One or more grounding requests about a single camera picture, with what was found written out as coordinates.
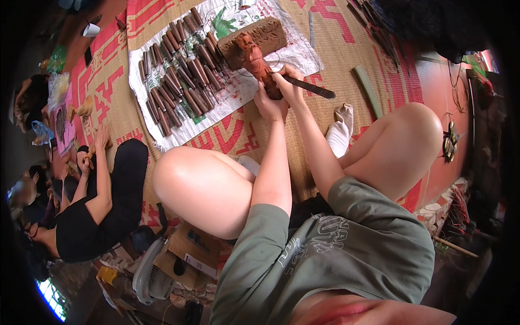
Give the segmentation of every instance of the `green t-shirt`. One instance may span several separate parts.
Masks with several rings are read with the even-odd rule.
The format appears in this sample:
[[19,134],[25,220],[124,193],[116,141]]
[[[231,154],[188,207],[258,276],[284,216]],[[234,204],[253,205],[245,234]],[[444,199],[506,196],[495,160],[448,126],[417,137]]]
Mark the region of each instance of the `green t-shirt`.
[[287,324],[303,298],[343,289],[369,299],[419,303],[435,252],[426,227],[351,176],[329,191],[336,215],[315,215],[288,241],[289,217],[251,207],[220,276],[210,324]]

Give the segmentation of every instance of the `carving knife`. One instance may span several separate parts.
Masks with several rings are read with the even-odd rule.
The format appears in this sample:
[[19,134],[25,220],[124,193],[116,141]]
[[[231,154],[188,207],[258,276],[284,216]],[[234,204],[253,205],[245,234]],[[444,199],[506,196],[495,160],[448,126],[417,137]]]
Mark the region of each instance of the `carving knife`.
[[311,93],[315,93],[316,95],[319,95],[321,97],[325,97],[326,99],[334,99],[336,98],[336,94],[328,89],[321,88],[318,86],[315,86],[313,84],[309,84],[307,82],[289,77],[288,75],[282,76],[285,80],[287,80],[289,83],[298,86],[300,88],[303,88],[305,90],[310,91]]

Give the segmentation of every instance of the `cardboard box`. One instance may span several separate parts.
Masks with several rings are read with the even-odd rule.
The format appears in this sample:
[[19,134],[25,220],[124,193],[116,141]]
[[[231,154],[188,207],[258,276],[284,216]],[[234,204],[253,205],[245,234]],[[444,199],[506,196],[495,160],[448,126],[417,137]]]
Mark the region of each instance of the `cardboard box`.
[[[217,241],[182,221],[153,264],[183,285],[194,289],[216,279],[219,255],[220,245]],[[177,261],[178,258],[185,261],[185,268],[179,267],[182,261]]]

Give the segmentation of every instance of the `plastic bag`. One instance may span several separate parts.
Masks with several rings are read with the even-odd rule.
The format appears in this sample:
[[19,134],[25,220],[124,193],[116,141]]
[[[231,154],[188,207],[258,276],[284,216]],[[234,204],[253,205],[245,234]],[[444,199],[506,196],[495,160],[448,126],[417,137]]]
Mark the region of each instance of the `plastic bag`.
[[61,45],[56,45],[53,53],[50,55],[49,64],[47,65],[47,72],[60,72],[65,66],[65,59],[67,57],[67,49]]
[[36,133],[36,138],[32,142],[33,146],[42,146],[54,139],[54,132],[47,125],[40,121],[32,121],[32,128]]
[[47,99],[48,112],[55,111],[65,99],[69,90],[69,73],[57,74],[53,72],[49,77],[49,98]]

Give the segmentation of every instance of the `window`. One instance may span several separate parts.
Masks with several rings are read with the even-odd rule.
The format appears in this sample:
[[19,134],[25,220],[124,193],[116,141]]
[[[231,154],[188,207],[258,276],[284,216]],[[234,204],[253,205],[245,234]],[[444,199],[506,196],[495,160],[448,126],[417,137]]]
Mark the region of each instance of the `window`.
[[69,309],[69,304],[65,301],[65,298],[61,296],[49,279],[43,282],[37,281],[36,285],[38,285],[38,288],[42,292],[42,296],[45,298],[56,316],[58,316],[62,321],[65,321],[67,318],[67,310]]

